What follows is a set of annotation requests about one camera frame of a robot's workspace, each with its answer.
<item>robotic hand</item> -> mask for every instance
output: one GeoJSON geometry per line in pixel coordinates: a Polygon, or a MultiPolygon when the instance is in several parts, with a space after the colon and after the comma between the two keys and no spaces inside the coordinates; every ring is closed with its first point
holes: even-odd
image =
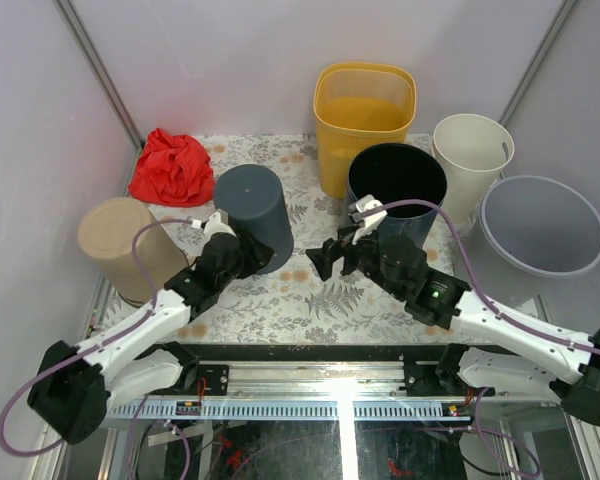
{"type": "Polygon", "coordinates": [[[372,196],[364,197],[350,207],[353,225],[340,228],[338,238],[322,248],[306,251],[320,278],[329,279],[334,262],[344,257],[342,275],[359,270],[404,302],[415,320],[475,334],[518,355],[451,344],[436,366],[410,369],[407,391],[464,394],[469,387],[493,387],[560,403],[567,413],[600,426],[600,330],[593,336],[570,331],[493,300],[487,308],[484,297],[467,283],[429,267],[426,253],[410,239],[396,235],[379,241],[376,228],[386,211],[361,214],[381,206],[372,196]],[[546,337],[566,341],[563,345],[546,337]]]}
{"type": "Polygon", "coordinates": [[[248,232],[230,227],[222,211],[193,225],[204,228],[208,239],[202,254],[192,269],[180,271],[158,291],[155,304],[147,303],[113,328],[74,346],[60,341],[46,351],[41,372],[100,346],[35,384],[27,399],[69,444],[91,435],[112,408],[156,389],[187,392],[195,384],[198,361],[177,342],[136,358],[215,305],[234,279],[255,274],[271,260],[273,250],[248,232]],[[114,336],[120,339],[103,348],[114,336]]]}

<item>gray wall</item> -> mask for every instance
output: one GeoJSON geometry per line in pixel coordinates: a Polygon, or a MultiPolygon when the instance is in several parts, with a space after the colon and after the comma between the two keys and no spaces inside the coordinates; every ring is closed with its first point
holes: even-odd
{"type": "MultiPolygon", "coordinates": [[[[98,274],[76,229],[132,154],[53,2],[0,0],[0,410],[49,345],[78,339],[98,274]]],[[[8,438],[31,449],[41,426],[21,401],[8,438]]],[[[27,466],[0,450],[0,479],[27,466]]]]}
{"type": "MultiPolygon", "coordinates": [[[[508,175],[564,182],[600,212],[600,0],[582,2],[509,129],[516,156],[508,175]]],[[[600,266],[547,296],[557,323],[600,327],[600,266]]]]}
{"type": "Polygon", "coordinates": [[[498,118],[560,0],[75,0],[143,134],[314,131],[320,71],[346,60],[414,76],[413,132],[498,118]]]}

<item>floral tablecloth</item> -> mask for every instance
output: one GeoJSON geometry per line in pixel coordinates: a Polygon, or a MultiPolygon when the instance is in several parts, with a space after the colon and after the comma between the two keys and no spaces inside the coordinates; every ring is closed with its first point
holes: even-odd
{"type": "MultiPolygon", "coordinates": [[[[295,239],[292,257],[280,270],[233,282],[218,304],[189,326],[165,340],[183,343],[283,344],[432,344],[485,343],[462,332],[424,326],[403,311],[400,303],[359,272],[348,277],[335,273],[327,282],[316,275],[307,248],[320,247],[336,234],[343,204],[326,196],[318,184],[315,138],[310,135],[204,136],[199,138],[211,155],[216,178],[245,163],[271,168],[281,179],[295,239]]],[[[430,135],[409,135],[409,143],[430,150],[430,135]]],[[[149,205],[157,219],[204,219],[212,203],[197,208],[149,205]]],[[[191,259],[202,248],[203,237],[185,225],[166,231],[191,259]]],[[[452,272],[451,237],[437,220],[424,245],[429,264],[452,272]]],[[[107,328],[134,311],[112,292],[103,315],[107,328]]]]}

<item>red cloth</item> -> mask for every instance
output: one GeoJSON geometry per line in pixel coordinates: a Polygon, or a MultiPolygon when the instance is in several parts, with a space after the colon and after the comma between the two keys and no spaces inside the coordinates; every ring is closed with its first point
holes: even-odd
{"type": "Polygon", "coordinates": [[[168,207],[197,207],[213,196],[211,158],[189,135],[149,134],[129,184],[132,197],[168,207]]]}

